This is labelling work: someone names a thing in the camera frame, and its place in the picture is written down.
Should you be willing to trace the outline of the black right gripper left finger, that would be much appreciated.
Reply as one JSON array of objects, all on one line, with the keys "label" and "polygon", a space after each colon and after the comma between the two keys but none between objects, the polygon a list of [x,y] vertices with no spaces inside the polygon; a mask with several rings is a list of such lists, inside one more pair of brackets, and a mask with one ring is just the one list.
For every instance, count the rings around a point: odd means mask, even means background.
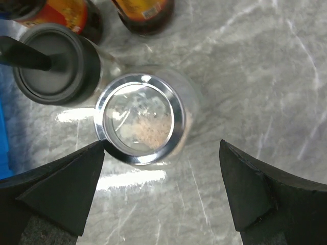
[{"label": "black right gripper left finger", "polygon": [[104,161],[96,141],[1,180],[1,244],[76,244]]}]

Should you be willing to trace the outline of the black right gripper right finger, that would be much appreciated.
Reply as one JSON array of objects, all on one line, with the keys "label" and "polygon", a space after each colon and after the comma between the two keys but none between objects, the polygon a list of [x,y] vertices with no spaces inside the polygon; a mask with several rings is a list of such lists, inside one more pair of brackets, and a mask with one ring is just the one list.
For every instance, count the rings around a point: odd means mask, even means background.
[{"label": "black right gripper right finger", "polygon": [[219,161],[243,244],[326,244],[326,185],[255,159],[221,140]]}]

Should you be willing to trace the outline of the large silver-lid glass jar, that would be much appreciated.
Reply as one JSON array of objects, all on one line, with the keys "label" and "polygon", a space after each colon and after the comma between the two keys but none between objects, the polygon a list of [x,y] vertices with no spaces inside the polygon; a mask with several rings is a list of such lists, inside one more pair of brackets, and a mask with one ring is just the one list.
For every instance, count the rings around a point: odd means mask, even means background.
[{"label": "large silver-lid glass jar", "polygon": [[109,155],[124,163],[168,162],[182,152],[201,99],[197,84],[174,68],[130,68],[110,82],[97,101],[97,137]]}]

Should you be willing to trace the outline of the black knob-lid glass jar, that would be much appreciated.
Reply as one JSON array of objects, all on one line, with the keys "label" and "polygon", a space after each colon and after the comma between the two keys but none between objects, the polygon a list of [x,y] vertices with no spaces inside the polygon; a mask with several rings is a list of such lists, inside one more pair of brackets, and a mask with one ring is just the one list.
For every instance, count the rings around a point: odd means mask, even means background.
[{"label": "black knob-lid glass jar", "polygon": [[110,53],[54,23],[27,30],[19,40],[1,36],[1,64],[30,100],[70,108],[91,108],[125,66]]}]

